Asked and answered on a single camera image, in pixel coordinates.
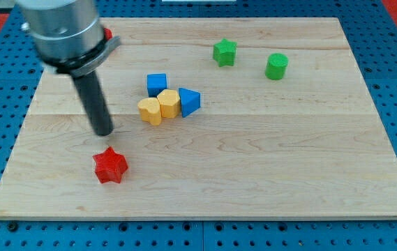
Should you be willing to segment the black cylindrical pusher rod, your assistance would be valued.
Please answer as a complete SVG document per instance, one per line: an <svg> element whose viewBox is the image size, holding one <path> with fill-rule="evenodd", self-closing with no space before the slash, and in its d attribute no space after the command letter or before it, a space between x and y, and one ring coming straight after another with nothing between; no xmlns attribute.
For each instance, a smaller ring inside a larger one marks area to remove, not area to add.
<svg viewBox="0 0 397 251"><path fill-rule="evenodd" d="M74 77L73 82L94 133L109 135L114 125L96 72Z"/></svg>

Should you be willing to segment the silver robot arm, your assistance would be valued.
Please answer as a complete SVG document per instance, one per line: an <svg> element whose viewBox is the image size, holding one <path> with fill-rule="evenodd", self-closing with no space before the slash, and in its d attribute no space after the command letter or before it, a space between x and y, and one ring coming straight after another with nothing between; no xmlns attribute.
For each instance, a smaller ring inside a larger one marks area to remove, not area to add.
<svg viewBox="0 0 397 251"><path fill-rule="evenodd" d="M69 75L90 125L98 136L114 130L96 69L120 46L100 21L93 0L17 0L22 29L35 43L40 60L56 74Z"/></svg>

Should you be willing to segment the red block behind arm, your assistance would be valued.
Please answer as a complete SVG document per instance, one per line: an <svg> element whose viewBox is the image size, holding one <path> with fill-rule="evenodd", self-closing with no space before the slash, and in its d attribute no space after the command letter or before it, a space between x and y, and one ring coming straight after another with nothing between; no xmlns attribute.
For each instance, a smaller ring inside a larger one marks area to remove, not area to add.
<svg viewBox="0 0 397 251"><path fill-rule="evenodd" d="M113 35L110 29L104 28L104 37L106 40L112 39Z"/></svg>

